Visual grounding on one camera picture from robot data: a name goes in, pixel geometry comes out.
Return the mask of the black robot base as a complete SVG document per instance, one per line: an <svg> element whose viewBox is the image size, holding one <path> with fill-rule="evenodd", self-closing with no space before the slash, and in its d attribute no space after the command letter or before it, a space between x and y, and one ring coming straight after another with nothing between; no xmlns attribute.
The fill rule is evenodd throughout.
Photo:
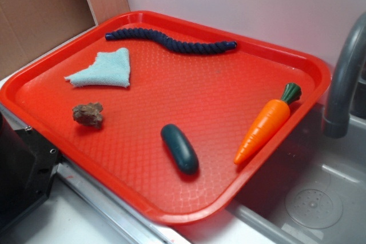
<svg viewBox="0 0 366 244"><path fill-rule="evenodd" d="M1 233L43 204L61 158L33 129L14 130L1 116Z"/></svg>

